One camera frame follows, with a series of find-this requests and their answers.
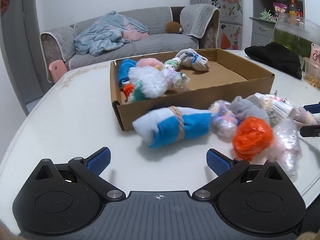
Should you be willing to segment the blue white banded sock roll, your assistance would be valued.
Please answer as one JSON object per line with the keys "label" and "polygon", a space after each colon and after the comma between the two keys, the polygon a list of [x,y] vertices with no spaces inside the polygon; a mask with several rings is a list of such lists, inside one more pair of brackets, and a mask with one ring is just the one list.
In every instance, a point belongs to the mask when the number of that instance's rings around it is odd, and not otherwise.
{"label": "blue white banded sock roll", "polygon": [[151,148],[206,135],[211,111],[170,106],[149,111],[132,122],[137,134]]}

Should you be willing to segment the orange plastic bundle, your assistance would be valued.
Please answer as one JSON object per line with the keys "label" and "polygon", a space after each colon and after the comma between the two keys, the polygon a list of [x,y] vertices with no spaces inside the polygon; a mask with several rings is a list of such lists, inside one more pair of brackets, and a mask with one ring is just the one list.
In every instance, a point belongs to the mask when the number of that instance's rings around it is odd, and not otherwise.
{"label": "orange plastic bundle", "polygon": [[135,88],[134,85],[131,83],[128,83],[123,87],[123,93],[127,99],[129,98],[130,94],[133,92],[134,88]]}

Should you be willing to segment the pastel white fluffy sock roll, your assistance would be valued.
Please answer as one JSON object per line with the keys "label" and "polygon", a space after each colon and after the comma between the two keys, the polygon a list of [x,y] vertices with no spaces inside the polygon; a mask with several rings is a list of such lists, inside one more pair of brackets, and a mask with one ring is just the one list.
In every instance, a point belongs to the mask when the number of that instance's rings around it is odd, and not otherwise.
{"label": "pastel white fluffy sock roll", "polygon": [[177,72],[173,69],[163,68],[161,73],[167,81],[167,90],[186,90],[187,84],[190,81],[189,77],[184,73]]}

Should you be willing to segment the white shiny plastic pompom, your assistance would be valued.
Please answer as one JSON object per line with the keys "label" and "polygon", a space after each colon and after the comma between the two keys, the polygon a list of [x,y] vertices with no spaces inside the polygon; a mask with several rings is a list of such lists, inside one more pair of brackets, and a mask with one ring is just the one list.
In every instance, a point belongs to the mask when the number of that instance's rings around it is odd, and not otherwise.
{"label": "white shiny plastic pompom", "polygon": [[167,80],[151,66],[133,67],[129,70],[129,81],[134,86],[129,101],[142,101],[161,97],[167,91]]}

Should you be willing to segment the beige blue knit sock pair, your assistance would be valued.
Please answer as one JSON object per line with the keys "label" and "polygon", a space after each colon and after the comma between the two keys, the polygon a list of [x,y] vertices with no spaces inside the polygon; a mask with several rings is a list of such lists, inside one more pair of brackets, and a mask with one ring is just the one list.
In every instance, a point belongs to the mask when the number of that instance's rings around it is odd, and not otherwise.
{"label": "beige blue knit sock pair", "polygon": [[209,71],[208,59],[191,48],[179,51],[176,57],[180,59],[182,67],[191,68],[198,72]]}

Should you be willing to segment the teal white small sock roll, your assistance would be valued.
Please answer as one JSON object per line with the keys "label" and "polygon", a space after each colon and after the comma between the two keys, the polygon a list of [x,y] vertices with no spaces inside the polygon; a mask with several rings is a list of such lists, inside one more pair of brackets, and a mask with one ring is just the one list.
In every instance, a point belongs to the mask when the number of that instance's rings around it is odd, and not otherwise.
{"label": "teal white small sock roll", "polygon": [[179,57],[175,57],[173,59],[167,60],[164,63],[164,67],[168,70],[178,70],[179,66],[181,64],[181,60]]}

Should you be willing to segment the pink fluffy pompom ball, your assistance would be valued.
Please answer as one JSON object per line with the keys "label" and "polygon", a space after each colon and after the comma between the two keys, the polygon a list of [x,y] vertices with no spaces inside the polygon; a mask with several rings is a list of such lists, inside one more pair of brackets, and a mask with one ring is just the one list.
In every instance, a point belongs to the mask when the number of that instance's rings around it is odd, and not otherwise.
{"label": "pink fluffy pompom ball", "polygon": [[153,57],[142,58],[136,63],[136,67],[146,67],[146,66],[150,66],[158,70],[162,70],[164,67],[164,64],[163,62]]}

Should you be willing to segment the clear plastic bag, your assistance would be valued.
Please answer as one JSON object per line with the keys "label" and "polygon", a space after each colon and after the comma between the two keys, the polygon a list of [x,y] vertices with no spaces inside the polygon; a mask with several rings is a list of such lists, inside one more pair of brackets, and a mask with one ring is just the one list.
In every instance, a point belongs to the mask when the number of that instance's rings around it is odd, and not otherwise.
{"label": "clear plastic bag", "polygon": [[289,178],[295,179],[300,154],[297,126],[291,118],[284,119],[273,128],[269,157],[281,166]]}

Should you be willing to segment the white folded socks pile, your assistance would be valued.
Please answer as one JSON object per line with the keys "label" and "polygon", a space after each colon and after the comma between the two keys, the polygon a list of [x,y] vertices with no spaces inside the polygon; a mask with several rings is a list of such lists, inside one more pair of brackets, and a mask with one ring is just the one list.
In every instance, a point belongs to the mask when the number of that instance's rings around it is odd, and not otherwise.
{"label": "white folded socks pile", "polygon": [[282,120],[291,118],[298,127],[319,125],[319,119],[303,107],[294,107],[286,99],[281,99],[271,94],[255,93],[247,97],[247,100],[268,114],[272,125]]}

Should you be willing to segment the clear box with yellow beads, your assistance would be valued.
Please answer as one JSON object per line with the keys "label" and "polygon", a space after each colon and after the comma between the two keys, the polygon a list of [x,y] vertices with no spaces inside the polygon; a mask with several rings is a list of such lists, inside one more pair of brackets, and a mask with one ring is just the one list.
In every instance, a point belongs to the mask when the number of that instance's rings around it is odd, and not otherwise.
{"label": "clear box with yellow beads", "polygon": [[304,79],[313,87],[320,89],[319,66],[307,58],[304,58],[304,66]]}

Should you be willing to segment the pastel purple yarn bundle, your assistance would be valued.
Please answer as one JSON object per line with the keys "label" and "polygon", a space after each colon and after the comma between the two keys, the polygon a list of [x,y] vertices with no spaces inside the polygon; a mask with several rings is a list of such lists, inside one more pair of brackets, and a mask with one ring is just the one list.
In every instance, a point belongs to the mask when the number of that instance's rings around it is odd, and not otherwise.
{"label": "pastel purple yarn bundle", "polygon": [[231,103],[217,100],[208,108],[211,111],[210,126],[214,133],[225,139],[235,136],[239,121],[230,110]]}

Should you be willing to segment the orange plastic bag ball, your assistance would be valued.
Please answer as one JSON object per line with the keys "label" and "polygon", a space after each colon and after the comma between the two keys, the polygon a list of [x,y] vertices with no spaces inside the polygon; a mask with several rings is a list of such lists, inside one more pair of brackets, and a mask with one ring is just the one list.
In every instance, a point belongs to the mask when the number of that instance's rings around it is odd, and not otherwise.
{"label": "orange plastic bag ball", "polygon": [[232,144],[239,158],[251,161],[269,148],[272,141],[272,127],[263,119],[249,116],[238,126]]}

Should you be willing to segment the grey sock bundle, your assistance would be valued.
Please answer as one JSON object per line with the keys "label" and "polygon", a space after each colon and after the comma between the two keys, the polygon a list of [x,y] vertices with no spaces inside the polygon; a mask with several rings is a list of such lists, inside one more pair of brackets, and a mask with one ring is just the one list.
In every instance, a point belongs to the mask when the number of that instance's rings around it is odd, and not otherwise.
{"label": "grey sock bundle", "polygon": [[259,108],[247,99],[243,99],[241,96],[236,96],[234,98],[229,106],[229,110],[240,121],[244,121],[247,117],[253,116],[270,124],[269,116],[264,109]]}

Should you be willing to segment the black knit hat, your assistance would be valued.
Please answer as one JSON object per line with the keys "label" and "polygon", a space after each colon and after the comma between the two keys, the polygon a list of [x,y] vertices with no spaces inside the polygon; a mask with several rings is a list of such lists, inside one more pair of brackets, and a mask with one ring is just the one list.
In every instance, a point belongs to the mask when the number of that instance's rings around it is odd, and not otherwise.
{"label": "black knit hat", "polygon": [[296,79],[302,79],[299,56],[285,46],[271,42],[265,46],[250,46],[245,53],[251,59],[284,72]]}

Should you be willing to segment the glass fish tank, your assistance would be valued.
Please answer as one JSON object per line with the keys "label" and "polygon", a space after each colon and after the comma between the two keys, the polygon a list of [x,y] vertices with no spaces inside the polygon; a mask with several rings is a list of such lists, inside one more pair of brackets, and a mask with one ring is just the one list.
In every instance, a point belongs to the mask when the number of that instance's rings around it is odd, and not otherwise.
{"label": "glass fish tank", "polygon": [[296,15],[281,13],[274,27],[273,41],[309,57],[312,44],[319,45],[319,25]]}

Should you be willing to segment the brown cardboard tray box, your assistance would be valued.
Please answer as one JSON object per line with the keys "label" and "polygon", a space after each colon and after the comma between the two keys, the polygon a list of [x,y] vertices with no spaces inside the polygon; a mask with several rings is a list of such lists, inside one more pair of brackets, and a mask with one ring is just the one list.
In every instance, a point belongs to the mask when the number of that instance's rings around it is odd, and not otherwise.
{"label": "brown cardboard tray box", "polygon": [[271,91],[274,74],[236,55],[233,50],[199,49],[198,53],[209,60],[209,71],[182,69],[190,79],[185,91],[167,92],[161,98],[133,103],[125,101],[117,82],[122,60],[111,62],[111,102],[122,131],[132,130],[132,122],[153,109],[168,106],[208,109],[219,99],[232,101],[236,96],[246,98],[254,93],[268,94]]}

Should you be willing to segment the grey cabinet with shelves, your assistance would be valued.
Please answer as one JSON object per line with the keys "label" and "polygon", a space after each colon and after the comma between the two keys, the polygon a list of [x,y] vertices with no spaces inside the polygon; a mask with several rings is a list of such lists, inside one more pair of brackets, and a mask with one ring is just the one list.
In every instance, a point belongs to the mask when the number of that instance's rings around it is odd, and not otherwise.
{"label": "grey cabinet with shelves", "polygon": [[305,15],[304,0],[253,0],[251,45],[264,46],[271,42],[279,14],[288,14],[291,6],[295,7],[298,16]]}

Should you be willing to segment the pink plastic child chair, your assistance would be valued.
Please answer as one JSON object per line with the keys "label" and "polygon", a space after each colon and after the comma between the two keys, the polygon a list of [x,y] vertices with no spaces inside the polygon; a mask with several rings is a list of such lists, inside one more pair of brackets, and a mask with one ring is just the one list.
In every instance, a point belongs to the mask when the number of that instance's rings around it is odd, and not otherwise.
{"label": "pink plastic child chair", "polygon": [[50,63],[48,67],[54,83],[57,83],[67,73],[67,68],[62,60],[56,60]]}

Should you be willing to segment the green artificial plant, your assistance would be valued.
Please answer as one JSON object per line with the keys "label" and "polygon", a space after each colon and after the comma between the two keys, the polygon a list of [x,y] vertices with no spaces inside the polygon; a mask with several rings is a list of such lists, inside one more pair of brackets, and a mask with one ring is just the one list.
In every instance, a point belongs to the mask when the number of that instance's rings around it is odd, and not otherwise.
{"label": "green artificial plant", "polygon": [[266,9],[264,9],[261,13],[260,13],[260,17],[261,20],[266,20],[266,21],[272,21],[272,22],[276,22],[276,17],[273,16],[270,13],[270,10],[267,11]]}

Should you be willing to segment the purple snack bag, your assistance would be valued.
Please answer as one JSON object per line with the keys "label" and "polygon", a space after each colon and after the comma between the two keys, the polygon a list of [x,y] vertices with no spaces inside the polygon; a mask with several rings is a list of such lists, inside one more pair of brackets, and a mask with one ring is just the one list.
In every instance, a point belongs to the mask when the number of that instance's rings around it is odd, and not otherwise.
{"label": "purple snack bag", "polygon": [[273,2],[274,12],[275,14],[285,13],[287,11],[287,5],[283,3]]}

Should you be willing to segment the light blue crumpled blanket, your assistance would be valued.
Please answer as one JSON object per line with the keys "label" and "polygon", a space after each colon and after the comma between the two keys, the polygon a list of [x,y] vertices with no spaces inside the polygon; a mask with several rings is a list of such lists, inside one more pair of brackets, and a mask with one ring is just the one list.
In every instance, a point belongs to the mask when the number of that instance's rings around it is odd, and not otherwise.
{"label": "light blue crumpled blanket", "polygon": [[139,21],[116,11],[108,12],[76,36],[73,42],[75,53],[99,56],[117,50],[132,42],[122,37],[123,31],[131,28],[149,33],[149,29]]}

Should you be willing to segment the pink garment on sofa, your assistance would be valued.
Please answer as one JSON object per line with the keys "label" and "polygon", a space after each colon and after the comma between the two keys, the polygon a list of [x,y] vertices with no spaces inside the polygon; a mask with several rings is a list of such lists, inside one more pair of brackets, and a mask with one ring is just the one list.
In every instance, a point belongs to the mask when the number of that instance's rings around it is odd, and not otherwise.
{"label": "pink garment on sofa", "polygon": [[135,42],[135,41],[139,41],[141,39],[149,37],[149,34],[148,33],[141,33],[137,29],[131,28],[128,30],[124,30],[122,37],[126,40]]}

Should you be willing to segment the grey quilted sofa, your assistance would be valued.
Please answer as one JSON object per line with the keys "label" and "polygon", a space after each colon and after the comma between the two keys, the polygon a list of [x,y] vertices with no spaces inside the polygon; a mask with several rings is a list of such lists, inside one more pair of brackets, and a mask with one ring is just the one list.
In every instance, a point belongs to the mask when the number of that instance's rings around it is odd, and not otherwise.
{"label": "grey quilted sofa", "polygon": [[220,11],[211,4],[111,11],[40,35],[46,66],[67,70],[143,54],[217,48]]}

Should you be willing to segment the brown plush toy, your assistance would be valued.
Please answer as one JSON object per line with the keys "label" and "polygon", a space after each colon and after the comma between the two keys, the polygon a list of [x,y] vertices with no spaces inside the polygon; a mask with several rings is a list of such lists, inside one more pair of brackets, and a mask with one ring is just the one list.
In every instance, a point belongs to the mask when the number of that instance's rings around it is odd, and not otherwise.
{"label": "brown plush toy", "polygon": [[165,32],[167,34],[182,34],[183,29],[182,26],[175,21],[168,22],[165,28]]}

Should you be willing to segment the grey door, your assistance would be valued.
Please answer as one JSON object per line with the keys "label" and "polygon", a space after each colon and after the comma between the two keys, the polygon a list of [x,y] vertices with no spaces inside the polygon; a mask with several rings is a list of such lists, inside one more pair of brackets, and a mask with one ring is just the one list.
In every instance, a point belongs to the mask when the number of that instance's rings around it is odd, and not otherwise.
{"label": "grey door", "polygon": [[43,96],[31,57],[22,0],[1,0],[1,26],[9,66],[23,103]]}

